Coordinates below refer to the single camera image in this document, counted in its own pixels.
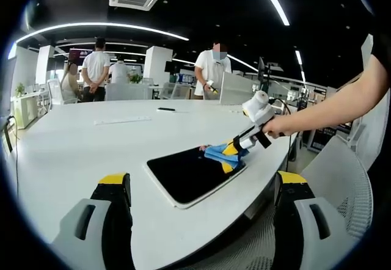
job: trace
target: ceiling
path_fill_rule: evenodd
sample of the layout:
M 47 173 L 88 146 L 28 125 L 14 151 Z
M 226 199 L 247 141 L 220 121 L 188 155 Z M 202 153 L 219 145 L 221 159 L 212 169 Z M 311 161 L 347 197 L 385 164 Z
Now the ceiling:
M 333 87 L 343 85 L 362 71 L 360 46 L 371 24 L 359 0 L 279 0 L 290 26 L 283 25 L 270 0 L 158 0 L 149 12 L 109 7 L 108 1 L 33 0 L 29 24 L 35 30 L 76 22 L 151 27 L 187 37 L 189 41 L 102 26 L 66 28 L 42 36 L 52 45 L 91 42 L 100 36 L 112 42 L 164 46 L 173 49 L 177 59 L 193 62 L 199 52 L 210 48 L 214 39 L 223 38 L 231 55 L 255 68 L 260 56 L 265 62 L 277 62 L 284 69 L 284 76 L 294 79 L 301 79 L 295 55 L 295 50 L 299 50 L 307 82 Z M 39 47 L 42 43 L 42 39 L 30 38 L 22 46 Z M 107 46 L 108 51 L 145 53 L 146 49 Z M 130 58 L 142 61 L 142 57 Z M 235 70 L 252 71 L 235 61 L 232 65 Z

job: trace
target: cable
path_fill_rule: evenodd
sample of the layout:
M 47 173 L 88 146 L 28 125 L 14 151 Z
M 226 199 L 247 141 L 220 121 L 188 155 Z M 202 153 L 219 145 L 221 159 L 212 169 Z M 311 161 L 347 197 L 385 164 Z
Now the cable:
M 15 153 L 16 153 L 16 196 L 19 198 L 19 175 L 18 175 L 18 123 L 16 122 L 16 118 L 13 115 L 8 117 L 8 120 L 13 119 L 15 121 Z
M 284 106 L 285 108 L 288 110 L 288 113 L 291 114 L 291 111 L 288 107 L 288 105 L 283 101 L 281 100 L 280 98 L 274 98 L 274 99 L 271 99 L 269 102 L 272 102 L 270 104 L 273 104 L 274 102 L 276 102 L 276 100 L 279 100 Z M 292 143 L 292 135 L 289 136 L 289 146 L 288 146 L 288 157 L 287 157 L 287 168 L 286 168 L 286 172 L 288 172 L 288 164 L 289 164 L 289 154 L 291 153 L 291 143 Z

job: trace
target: curved table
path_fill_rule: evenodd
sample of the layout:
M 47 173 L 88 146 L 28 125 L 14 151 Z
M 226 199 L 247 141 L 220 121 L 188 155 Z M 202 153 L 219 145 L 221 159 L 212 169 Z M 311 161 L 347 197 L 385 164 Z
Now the curved table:
M 177 113 L 157 112 L 158 107 L 175 108 Z M 95 121 L 132 116 L 150 120 L 94 125 Z M 248 209 L 282 164 L 289 138 L 272 140 L 266 150 L 258 144 L 246 156 L 243 173 L 186 210 L 167 201 L 148 176 L 145 163 L 202 144 L 220 144 L 249 125 L 241 106 L 221 106 L 217 101 L 59 106 L 18 143 L 22 207 L 33 228 L 50 243 L 58 234 L 60 220 L 80 199 L 90 197 L 101 178 L 128 172 L 136 269 L 171 265 L 211 242 Z M 12 161 L 9 167 L 14 173 Z

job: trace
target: face mask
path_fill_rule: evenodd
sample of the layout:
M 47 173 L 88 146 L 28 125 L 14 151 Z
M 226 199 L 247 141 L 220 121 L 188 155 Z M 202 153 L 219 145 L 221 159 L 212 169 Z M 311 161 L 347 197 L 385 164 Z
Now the face mask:
M 213 59 L 214 59 L 214 60 L 218 60 L 218 61 L 220 61 L 220 60 L 226 58 L 227 55 L 228 55 L 227 52 L 212 51 L 212 53 L 213 53 Z

